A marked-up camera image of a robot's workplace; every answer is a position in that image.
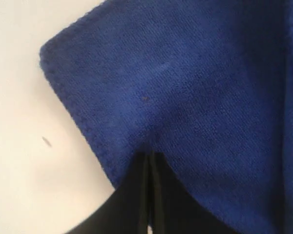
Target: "black object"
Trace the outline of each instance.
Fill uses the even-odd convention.
[[[198,204],[162,153],[138,153],[120,187],[67,234],[238,234]]]

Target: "small dark speck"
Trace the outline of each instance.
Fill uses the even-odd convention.
[[[52,144],[50,143],[50,141],[42,136],[43,141],[46,143],[47,146],[52,147]]]

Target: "blue fabric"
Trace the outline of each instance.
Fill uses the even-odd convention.
[[[118,186],[156,150],[244,234],[293,234],[293,0],[109,0],[41,51]]]

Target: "white background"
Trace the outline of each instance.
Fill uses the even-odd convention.
[[[62,234],[113,191],[39,68],[40,47],[97,4],[0,0],[0,234]]]

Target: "towel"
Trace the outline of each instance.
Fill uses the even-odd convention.
[[[158,151],[243,234],[293,234],[293,0],[107,0],[41,67],[118,187]]]

